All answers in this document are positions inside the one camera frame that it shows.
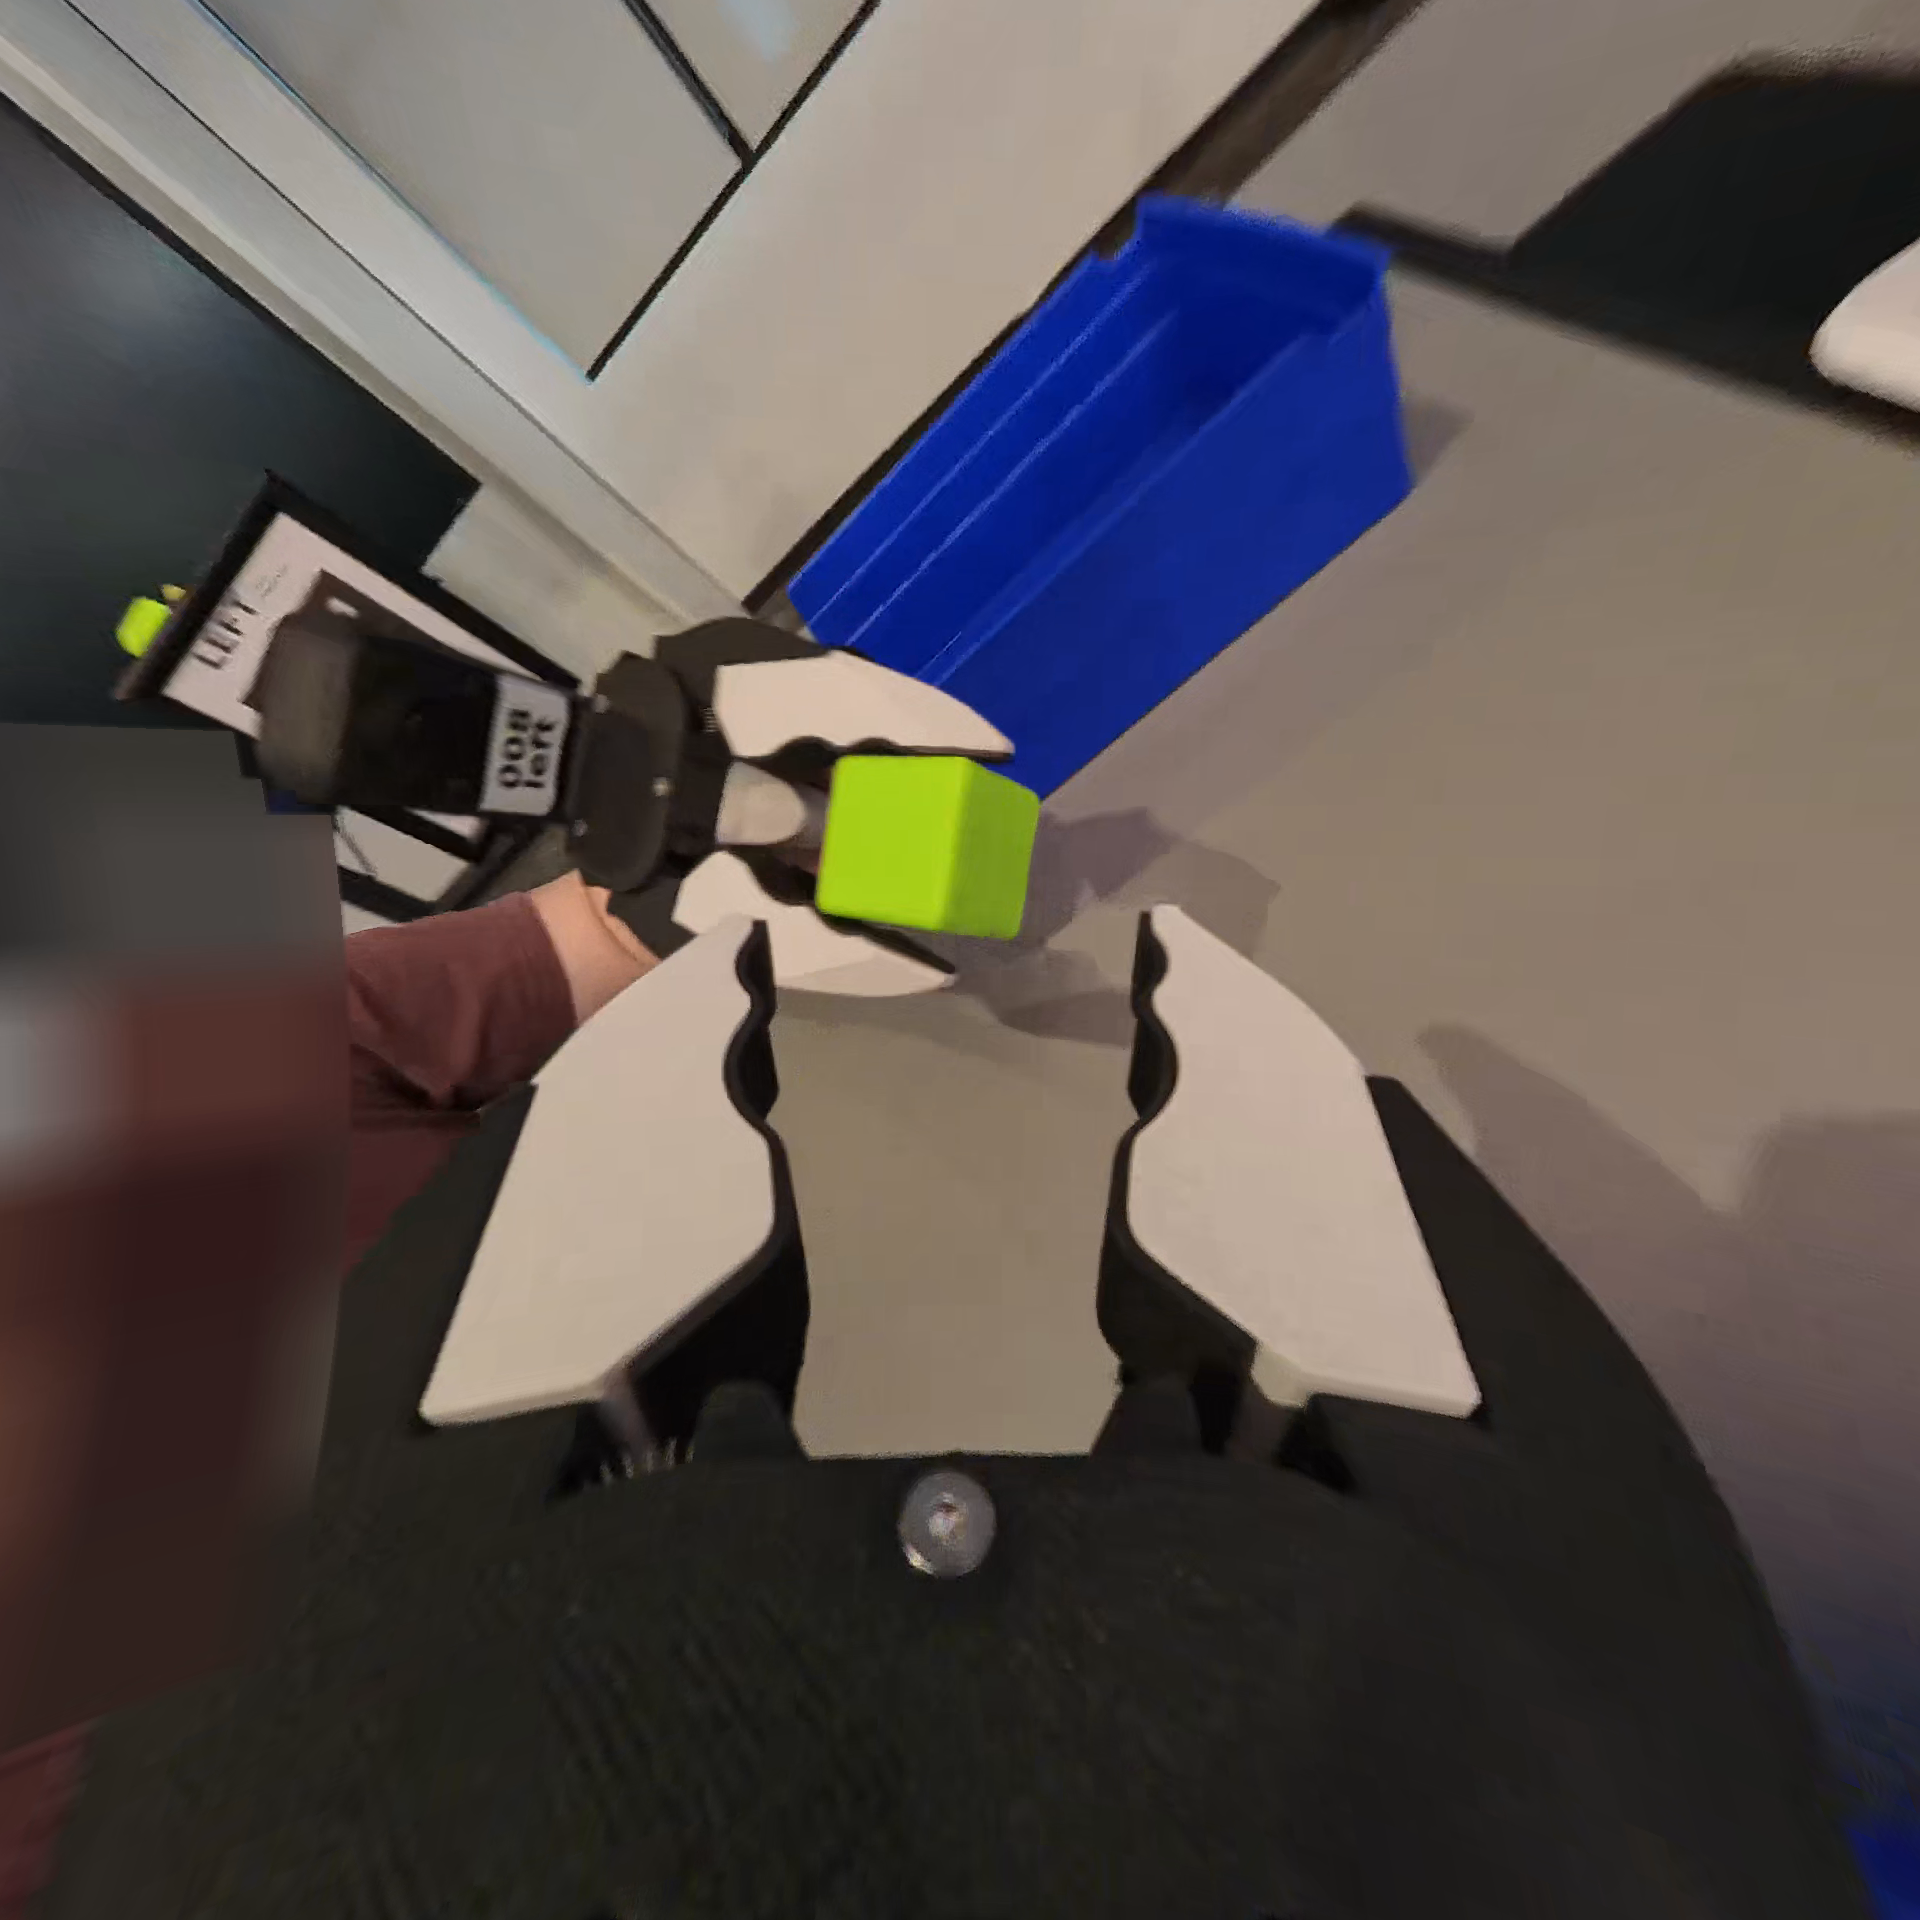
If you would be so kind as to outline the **blue plastic bin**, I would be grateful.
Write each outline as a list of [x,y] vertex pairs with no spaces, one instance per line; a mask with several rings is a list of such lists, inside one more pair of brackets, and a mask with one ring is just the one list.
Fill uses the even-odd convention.
[[1150,199],[785,586],[1056,793],[1413,485],[1384,253]]

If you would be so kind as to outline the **window with roller blind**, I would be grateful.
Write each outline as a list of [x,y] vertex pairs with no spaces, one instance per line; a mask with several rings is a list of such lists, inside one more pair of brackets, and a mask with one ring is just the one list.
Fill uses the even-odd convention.
[[592,382],[872,16],[852,1],[79,1],[504,393]]

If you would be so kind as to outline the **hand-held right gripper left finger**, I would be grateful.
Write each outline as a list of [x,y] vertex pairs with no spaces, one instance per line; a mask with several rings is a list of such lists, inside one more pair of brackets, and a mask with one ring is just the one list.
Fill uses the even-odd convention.
[[808,1274],[773,1129],[774,1009],[771,928],[721,919],[540,1070],[425,1423],[600,1407],[630,1448],[676,1448],[732,1382],[792,1416]]

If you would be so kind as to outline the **person's left hand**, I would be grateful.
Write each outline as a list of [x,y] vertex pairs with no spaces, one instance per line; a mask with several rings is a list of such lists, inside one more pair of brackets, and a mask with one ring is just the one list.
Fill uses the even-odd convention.
[[613,909],[608,889],[577,872],[534,886],[531,900],[577,996],[620,991],[660,965],[660,954]]

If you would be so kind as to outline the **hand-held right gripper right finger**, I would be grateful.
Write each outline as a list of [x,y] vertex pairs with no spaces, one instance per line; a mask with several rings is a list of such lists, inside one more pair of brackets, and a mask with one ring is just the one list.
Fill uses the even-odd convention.
[[1480,1386],[1369,1079],[1289,988],[1171,903],[1136,930],[1126,1122],[1096,1261],[1120,1390],[1204,1453],[1317,1399],[1464,1422]]

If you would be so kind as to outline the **green magnetic cube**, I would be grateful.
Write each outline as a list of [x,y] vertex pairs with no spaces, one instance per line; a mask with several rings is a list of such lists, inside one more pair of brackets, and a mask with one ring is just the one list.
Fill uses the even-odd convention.
[[1040,797],[974,758],[844,757],[814,903],[833,920],[1014,940],[1037,829]]

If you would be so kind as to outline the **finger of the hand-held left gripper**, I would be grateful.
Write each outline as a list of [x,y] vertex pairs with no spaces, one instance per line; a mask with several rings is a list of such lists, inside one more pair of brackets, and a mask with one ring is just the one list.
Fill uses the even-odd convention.
[[711,686],[711,757],[800,790],[825,790],[845,757],[1003,764],[1014,742],[950,692],[845,649],[721,662]]
[[776,860],[713,850],[678,882],[667,909],[670,925],[685,934],[729,919],[765,925],[774,982],[784,991],[881,1001],[953,985],[953,967],[940,954],[819,912],[808,880]]

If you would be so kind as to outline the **white sign stand base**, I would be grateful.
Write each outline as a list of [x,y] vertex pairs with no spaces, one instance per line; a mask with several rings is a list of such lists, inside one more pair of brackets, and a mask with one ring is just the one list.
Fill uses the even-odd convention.
[[1889,256],[1831,310],[1809,366],[1848,393],[1917,414],[1917,242]]

